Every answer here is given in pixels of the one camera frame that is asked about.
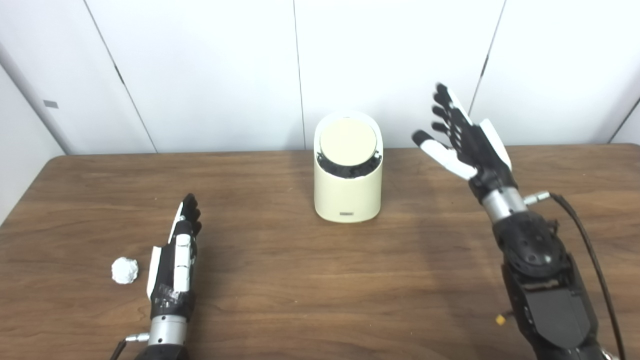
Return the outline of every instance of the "silver cylindrical wrist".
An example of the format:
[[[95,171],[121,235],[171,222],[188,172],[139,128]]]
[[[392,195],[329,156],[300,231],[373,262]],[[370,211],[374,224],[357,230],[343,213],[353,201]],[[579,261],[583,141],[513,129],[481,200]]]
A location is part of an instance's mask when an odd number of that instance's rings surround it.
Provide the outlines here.
[[[518,193],[518,189],[512,187],[490,192],[482,200],[482,205],[493,224],[510,217],[512,214],[527,211],[527,206]]]
[[[177,315],[160,315],[151,320],[149,345],[184,345],[187,336],[187,319]]]

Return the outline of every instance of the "crumpled paper ball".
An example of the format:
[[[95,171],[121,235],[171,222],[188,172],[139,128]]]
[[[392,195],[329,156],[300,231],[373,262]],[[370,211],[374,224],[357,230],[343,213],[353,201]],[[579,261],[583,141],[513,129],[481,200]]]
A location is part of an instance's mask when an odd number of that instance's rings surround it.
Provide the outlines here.
[[[125,257],[111,264],[111,278],[118,284],[130,284],[138,277],[138,262]]]

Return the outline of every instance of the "robotic arm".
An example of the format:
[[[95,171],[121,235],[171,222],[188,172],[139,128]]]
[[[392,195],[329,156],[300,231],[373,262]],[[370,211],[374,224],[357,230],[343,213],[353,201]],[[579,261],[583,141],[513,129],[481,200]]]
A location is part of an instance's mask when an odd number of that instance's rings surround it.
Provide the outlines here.
[[[442,84],[433,98],[437,103],[433,113],[444,122],[434,122],[432,128],[446,134],[452,146],[422,130],[413,134],[413,141],[467,180],[487,212],[504,254],[502,276],[513,314],[538,360],[613,359],[598,344],[597,318],[573,257],[557,236],[557,222],[528,208],[557,195],[547,192],[523,199],[511,173],[511,160],[491,122],[473,124]]]
[[[151,328],[122,340],[111,360],[117,359],[131,341],[148,342],[136,360],[189,360],[184,344],[195,306],[191,276],[197,255],[196,236],[202,228],[199,217],[198,202],[189,194],[178,207],[168,243],[154,247],[151,254],[147,283]]]

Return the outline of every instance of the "small gray label on wall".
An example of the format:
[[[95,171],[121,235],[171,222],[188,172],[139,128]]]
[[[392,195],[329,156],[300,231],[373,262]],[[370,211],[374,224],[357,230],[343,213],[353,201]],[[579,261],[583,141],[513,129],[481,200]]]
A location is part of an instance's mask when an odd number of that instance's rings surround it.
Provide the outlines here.
[[[58,108],[58,103],[55,102],[55,101],[51,101],[51,100],[45,100],[44,101],[44,106],[46,106],[48,108],[57,109]]]

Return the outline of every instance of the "yellow connector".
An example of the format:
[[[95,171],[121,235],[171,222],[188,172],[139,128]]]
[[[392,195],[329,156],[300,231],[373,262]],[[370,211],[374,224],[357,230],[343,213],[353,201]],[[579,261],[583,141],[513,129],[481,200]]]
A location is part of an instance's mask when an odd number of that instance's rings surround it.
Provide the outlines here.
[[[495,322],[498,325],[503,326],[507,322],[507,319],[502,314],[500,314],[495,317]]]

